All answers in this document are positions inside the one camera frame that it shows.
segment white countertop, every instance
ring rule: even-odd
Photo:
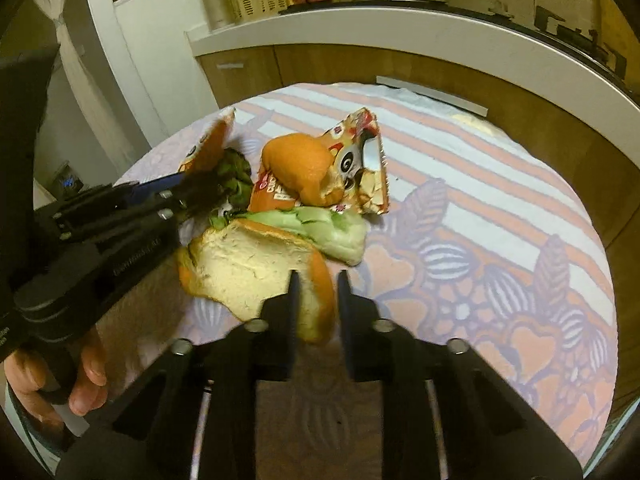
[[[393,7],[312,10],[187,33],[194,56],[251,46],[329,43],[435,57],[516,84],[601,133],[640,168],[640,108],[578,60],[508,28],[465,16]]]

